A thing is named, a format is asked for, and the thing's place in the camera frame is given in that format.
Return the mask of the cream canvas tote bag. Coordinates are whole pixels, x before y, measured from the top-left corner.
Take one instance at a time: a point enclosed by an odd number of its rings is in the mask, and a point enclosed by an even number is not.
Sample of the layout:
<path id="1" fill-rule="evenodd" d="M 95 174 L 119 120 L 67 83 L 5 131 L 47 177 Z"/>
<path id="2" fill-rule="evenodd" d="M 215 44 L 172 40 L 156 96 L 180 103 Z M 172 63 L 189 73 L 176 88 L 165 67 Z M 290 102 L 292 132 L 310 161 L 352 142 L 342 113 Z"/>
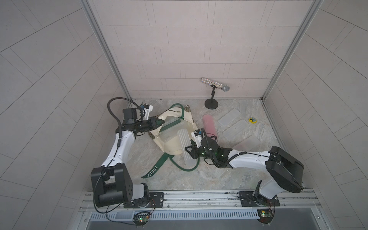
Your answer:
<path id="1" fill-rule="evenodd" d="M 162 150 L 163 155 L 142 178 L 154 176 L 167 160 L 182 171 L 194 171 L 199 166 L 199 159 L 193 159 L 185 151 L 186 147 L 195 143 L 190 134 L 198 129 L 190 106 L 175 103 L 157 118 L 164 120 L 164 124 L 150 131 L 149 136 Z"/>

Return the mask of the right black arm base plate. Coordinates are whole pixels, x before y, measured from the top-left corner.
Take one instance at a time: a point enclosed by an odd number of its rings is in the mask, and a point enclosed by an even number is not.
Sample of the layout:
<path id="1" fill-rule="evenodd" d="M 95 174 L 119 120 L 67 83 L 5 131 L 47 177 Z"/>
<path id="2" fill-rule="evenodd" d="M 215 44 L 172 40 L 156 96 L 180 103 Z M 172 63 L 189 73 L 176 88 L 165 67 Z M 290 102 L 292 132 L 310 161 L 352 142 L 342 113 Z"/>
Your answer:
<path id="1" fill-rule="evenodd" d="M 280 202 L 277 196 L 267 199 L 262 195 L 254 195 L 254 191 L 240 191 L 237 193 L 242 207 L 279 207 Z"/>

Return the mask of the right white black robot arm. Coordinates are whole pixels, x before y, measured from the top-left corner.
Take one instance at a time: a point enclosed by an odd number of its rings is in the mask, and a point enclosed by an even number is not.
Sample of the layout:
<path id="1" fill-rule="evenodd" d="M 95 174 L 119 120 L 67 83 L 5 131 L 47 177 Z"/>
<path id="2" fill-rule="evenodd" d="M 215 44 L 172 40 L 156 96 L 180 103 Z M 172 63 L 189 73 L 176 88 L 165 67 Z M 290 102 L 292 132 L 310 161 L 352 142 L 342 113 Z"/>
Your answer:
<path id="1" fill-rule="evenodd" d="M 239 199 L 261 207 L 278 206 L 277 195 L 283 191 L 300 193 L 304 165 L 282 148 L 273 146 L 264 152 L 248 152 L 220 147 L 211 138 L 205 137 L 199 144 L 185 147 L 193 158 L 210 159 L 217 168 L 250 168 L 262 170 L 271 176 L 268 181 L 259 181 L 255 191 L 239 192 Z"/>

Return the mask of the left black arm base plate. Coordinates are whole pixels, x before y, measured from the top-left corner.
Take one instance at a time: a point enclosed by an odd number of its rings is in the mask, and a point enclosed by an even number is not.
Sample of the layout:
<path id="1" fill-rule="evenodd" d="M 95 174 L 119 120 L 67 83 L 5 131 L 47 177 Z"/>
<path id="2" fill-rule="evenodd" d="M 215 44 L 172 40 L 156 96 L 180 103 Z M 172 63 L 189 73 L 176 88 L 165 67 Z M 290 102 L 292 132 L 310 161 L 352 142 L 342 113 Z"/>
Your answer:
<path id="1" fill-rule="evenodd" d="M 149 192 L 143 198 L 133 200 L 133 203 L 124 204 L 125 209 L 153 209 L 163 207 L 163 192 Z"/>

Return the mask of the clear rounded pencil case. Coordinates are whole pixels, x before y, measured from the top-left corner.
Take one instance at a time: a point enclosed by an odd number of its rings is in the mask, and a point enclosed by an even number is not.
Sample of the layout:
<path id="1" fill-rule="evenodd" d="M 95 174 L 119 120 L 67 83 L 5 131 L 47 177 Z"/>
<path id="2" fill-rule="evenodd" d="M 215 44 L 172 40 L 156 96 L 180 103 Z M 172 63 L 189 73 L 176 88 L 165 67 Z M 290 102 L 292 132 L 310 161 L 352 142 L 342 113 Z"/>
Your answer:
<path id="1" fill-rule="evenodd" d="M 190 129 L 190 123 L 178 117 L 168 116 L 159 132 L 159 138 L 163 143 L 169 142 L 177 136 L 180 129 Z"/>

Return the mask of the pink translucent pencil case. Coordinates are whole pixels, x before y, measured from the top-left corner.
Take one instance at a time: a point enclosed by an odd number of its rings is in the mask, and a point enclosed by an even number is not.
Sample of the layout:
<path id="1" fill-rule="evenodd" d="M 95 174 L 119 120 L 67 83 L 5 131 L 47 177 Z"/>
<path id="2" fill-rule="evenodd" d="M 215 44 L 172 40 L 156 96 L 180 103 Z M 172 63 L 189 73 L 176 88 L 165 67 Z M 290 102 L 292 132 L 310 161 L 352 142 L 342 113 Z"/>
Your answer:
<path id="1" fill-rule="evenodd" d="M 203 128 L 208 136 L 217 137 L 214 119 L 211 115 L 203 115 Z"/>

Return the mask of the ribbed clear pencil case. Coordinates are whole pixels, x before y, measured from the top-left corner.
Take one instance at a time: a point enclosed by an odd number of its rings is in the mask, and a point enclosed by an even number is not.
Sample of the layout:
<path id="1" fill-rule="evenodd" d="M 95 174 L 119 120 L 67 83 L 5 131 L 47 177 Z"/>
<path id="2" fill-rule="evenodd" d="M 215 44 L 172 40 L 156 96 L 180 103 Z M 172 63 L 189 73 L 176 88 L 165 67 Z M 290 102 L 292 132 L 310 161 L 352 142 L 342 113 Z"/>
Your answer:
<path id="1" fill-rule="evenodd" d="M 192 145 L 189 138 L 188 130 L 185 128 L 180 129 L 178 130 L 177 135 L 181 143 L 185 164 L 187 167 L 192 168 L 196 165 L 196 160 L 194 160 L 191 155 L 185 150 L 186 147 L 190 147 Z"/>
<path id="2" fill-rule="evenodd" d="M 245 120 L 240 120 L 236 124 L 232 125 L 230 128 L 223 132 L 223 136 L 227 140 L 233 140 L 244 131 L 247 131 L 249 128 L 248 122 Z"/>

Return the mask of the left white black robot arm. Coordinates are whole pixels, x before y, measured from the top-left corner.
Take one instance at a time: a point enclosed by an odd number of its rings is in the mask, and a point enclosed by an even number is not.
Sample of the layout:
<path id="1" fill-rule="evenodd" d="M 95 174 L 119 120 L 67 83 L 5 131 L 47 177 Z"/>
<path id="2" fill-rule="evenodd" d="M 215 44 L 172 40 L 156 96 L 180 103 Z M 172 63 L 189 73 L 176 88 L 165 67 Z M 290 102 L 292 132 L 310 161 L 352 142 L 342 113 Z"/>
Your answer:
<path id="1" fill-rule="evenodd" d="M 137 108 L 123 110 L 124 119 L 118 121 L 116 139 L 108 157 L 91 172 L 94 205 L 98 208 L 115 204 L 145 208 L 150 203 L 148 186 L 145 183 L 133 184 L 125 163 L 137 135 L 159 128 L 164 120 L 150 117 L 153 106 L 144 104 L 141 107 L 142 120 L 137 118 Z"/>

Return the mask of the clear translucent pencil case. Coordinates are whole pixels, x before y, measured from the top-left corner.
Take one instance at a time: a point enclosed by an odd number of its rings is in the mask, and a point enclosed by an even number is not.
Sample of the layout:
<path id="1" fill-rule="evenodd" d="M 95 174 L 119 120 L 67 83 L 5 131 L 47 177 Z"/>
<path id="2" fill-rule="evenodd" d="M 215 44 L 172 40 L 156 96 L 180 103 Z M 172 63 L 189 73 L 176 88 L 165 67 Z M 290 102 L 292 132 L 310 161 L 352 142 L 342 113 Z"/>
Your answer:
<path id="1" fill-rule="evenodd" d="M 222 127 L 226 127 L 227 125 L 229 125 L 234 119 L 236 119 L 239 115 L 240 115 L 240 111 L 238 111 L 237 109 L 232 109 L 229 113 L 227 113 L 225 116 L 223 116 L 222 118 L 220 118 L 218 120 L 218 123 L 222 126 Z"/>

